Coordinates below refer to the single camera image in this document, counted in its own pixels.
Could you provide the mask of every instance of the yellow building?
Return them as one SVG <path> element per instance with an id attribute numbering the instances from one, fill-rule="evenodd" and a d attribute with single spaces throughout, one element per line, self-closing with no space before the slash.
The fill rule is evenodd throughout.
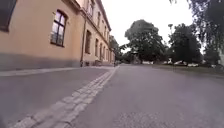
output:
<path id="1" fill-rule="evenodd" d="M 101 0 L 0 2 L 0 70 L 114 61 Z"/>

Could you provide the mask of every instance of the sidewalk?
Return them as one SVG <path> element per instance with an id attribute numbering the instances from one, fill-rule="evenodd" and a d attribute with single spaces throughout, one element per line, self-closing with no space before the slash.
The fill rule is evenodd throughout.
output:
<path id="1" fill-rule="evenodd" d="M 0 72 L 0 118 L 6 125 L 15 123 L 108 71 L 89 67 Z"/>

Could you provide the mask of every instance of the cobblestone strip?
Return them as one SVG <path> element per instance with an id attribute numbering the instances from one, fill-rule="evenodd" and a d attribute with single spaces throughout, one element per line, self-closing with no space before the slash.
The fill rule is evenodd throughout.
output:
<path id="1" fill-rule="evenodd" d="M 75 91 L 71 96 L 63 98 L 48 109 L 24 118 L 10 128 L 73 128 L 76 117 L 103 90 L 104 85 L 118 68 L 109 70 L 88 85 Z"/>
<path id="2" fill-rule="evenodd" d="M 0 71 L 0 77 L 25 76 L 25 75 L 48 73 L 48 72 L 69 71 L 74 69 L 78 68 L 52 68 L 52 69 L 31 69 L 31 70 L 18 70 L 18 71 Z"/>

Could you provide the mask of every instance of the drainpipe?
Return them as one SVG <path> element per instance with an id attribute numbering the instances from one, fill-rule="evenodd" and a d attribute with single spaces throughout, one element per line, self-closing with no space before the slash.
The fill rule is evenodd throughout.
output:
<path id="1" fill-rule="evenodd" d="M 83 52 L 84 52 L 84 44 L 85 44 L 85 33 L 86 33 L 86 22 L 87 22 L 87 12 L 89 8 L 89 0 L 87 0 L 87 9 L 84 9 L 84 15 L 85 15 L 85 21 L 84 21 L 84 27 L 83 27 L 83 33 L 82 33 L 82 49 L 81 49 L 81 58 L 80 58 L 80 67 L 83 67 Z"/>

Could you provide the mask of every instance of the tree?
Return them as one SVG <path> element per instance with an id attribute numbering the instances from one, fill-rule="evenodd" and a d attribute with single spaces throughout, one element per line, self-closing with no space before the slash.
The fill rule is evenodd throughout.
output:
<path id="1" fill-rule="evenodd" d="M 131 52 L 135 53 L 141 62 L 143 60 L 160 60 L 165 50 L 161 42 L 162 37 L 159 36 L 158 31 L 159 29 L 152 23 L 145 20 L 135 21 L 125 33 L 125 37 L 130 42 L 121 46 L 121 48 L 131 48 Z"/>
<path id="2" fill-rule="evenodd" d="M 122 57 L 121 49 L 114 36 L 110 36 L 109 42 L 110 42 L 110 48 L 114 50 L 115 60 L 121 60 Z"/>
<path id="3" fill-rule="evenodd" d="M 224 46 L 224 0 L 187 0 L 202 42 Z"/>
<path id="4" fill-rule="evenodd" d="M 168 24 L 168 27 L 170 28 L 170 33 L 171 33 L 171 35 L 172 35 L 173 24 Z"/>
<path id="5" fill-rule="evenodd" d="M 174 62 L 200 62 L 201 45 L 197 40 L 194 25 L 186 26 L 185 24 L 180 24 L 176 26 L 175 32 L 171 35 L 170 43 L 171 56 Z"/>
<path id="6" fill-rule="evenodd" d="M 131 63 L 134 61 L 134 54 L 131 51 L 128 51 L 127 53 L 124 53 L 122 55 L 122 61 L 124 63 Z"/>
<path id="7" fill-rule="evenodd" d="M 220 56 L 216 47 L 213 44 L 208 44 L 205 48 L 204 60 L 207 64 L 218 64 Z"/>

